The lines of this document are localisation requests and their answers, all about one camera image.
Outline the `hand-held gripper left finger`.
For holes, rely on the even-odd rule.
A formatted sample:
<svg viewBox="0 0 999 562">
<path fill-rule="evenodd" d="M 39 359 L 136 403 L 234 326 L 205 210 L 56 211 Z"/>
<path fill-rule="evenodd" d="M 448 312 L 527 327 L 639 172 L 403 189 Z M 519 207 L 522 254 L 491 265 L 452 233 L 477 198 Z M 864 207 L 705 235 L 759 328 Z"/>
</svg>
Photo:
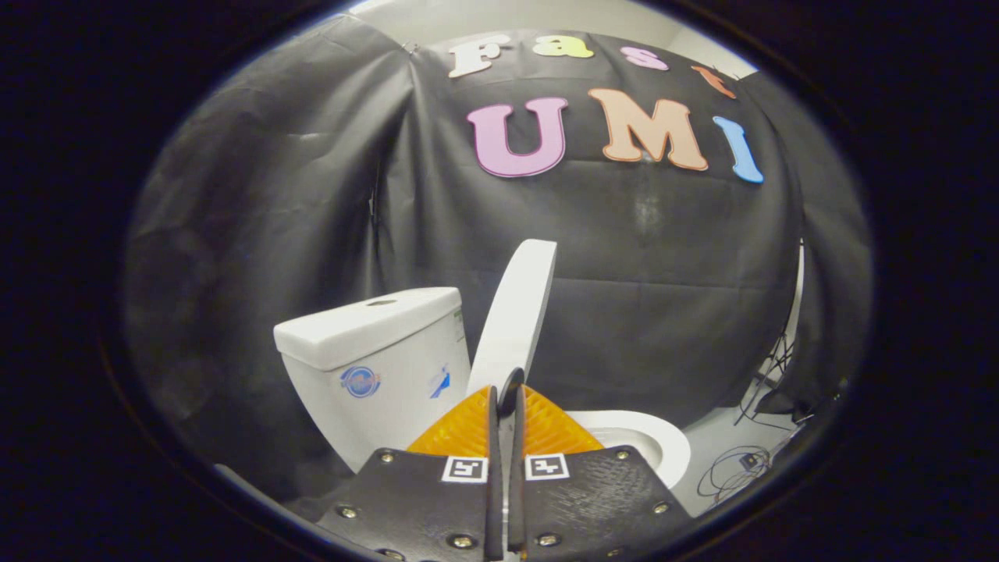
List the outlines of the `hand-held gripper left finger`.
<svg viewBox="0 0 999 562">
<path fill-rule="evenodd" d="M 500 561 L 497 391 L 461 401 L 407 450 L 378 448 L 332 496 L 320 527 L 400 561 Z"/>
</svg>

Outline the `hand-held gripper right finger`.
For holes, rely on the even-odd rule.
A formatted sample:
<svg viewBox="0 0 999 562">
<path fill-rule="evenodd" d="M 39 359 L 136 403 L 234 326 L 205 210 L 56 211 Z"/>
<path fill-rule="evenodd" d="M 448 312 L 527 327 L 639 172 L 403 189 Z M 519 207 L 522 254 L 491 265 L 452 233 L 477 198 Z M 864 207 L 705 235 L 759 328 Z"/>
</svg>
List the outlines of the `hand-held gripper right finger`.
<svg viewBox="0 0 999 562">
<path fill-rule="evenodd" d="M 509 551 L 517 561 L 638 561 L 684 533 L 688 438 L 635 411 L 564 411 L 515 395 Z"/>
</svg>

